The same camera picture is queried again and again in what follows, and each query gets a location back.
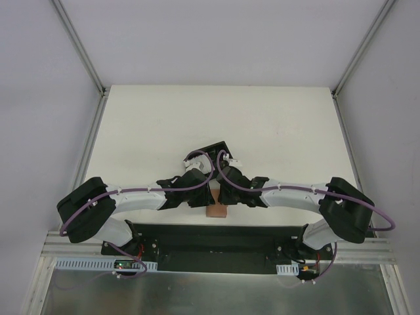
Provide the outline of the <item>brown leather card holder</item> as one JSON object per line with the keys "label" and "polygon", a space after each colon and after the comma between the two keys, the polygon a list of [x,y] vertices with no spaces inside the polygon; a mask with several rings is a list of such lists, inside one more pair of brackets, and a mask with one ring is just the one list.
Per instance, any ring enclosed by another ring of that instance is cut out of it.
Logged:
{"label": "brown leather card holder", "polygon": [[225,219],[227,217],[228,207],[219,203],[219,194],[219,189],[211,189],[211,195],[215,203],[206,207],[207,218]]}

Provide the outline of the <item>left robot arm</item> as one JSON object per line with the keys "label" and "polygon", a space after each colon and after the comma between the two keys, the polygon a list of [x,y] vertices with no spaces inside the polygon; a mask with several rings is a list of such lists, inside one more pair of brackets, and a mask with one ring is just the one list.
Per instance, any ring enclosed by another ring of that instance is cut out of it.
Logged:
{"label": "left robot arm", "polygon": [[90,178],[57,204],[62,220],[60,235],[72,243],[91,238],[115,246],[124,255],[139,257],[142,241],[134,224],[117,220],[113,215],[138,210],[161,211],[177,208],[206,207],[215,200],[209,182],[213,172],[191,169],[182,176],[159,180],[148,187],[121,188],[108,186],[100,177]]}

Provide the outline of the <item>black card dispenser box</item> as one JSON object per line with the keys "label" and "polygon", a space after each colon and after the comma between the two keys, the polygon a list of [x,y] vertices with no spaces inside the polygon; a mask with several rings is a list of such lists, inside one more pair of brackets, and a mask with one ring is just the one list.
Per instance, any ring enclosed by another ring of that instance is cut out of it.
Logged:
{"label": "black card dispenser box", "polygon": [[203,148],[194,150],[193,152],[190,152],[187,155],[187,157],[184,159],[184,161],[186,161],[187,159],[194,158],[198,155],[205,155],[206,157],[208,157],[208,159],[211,160],[211,166],[214,168],[214,172],[217,172],[217,156],[220,151],[224,151],[224,154],[229,154],[231,157],[233,157],[226,142],[220,141],[220,142],[216,142],[214,144],[205,146]]}

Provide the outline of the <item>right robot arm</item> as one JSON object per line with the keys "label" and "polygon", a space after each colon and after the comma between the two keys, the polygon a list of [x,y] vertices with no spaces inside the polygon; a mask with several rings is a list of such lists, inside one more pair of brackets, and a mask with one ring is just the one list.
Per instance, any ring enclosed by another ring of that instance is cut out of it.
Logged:
{"label": "right robot arm", "polygon": [[328,183],[287,184],[268,177],[248,179],[235,167],[219,171],[219,203],[248,207],[288,207],[322,216],[318,222],[301,228],[295,250],[310,259],[323,246],[345,240],[364,243],[374,203],[341,177]]}

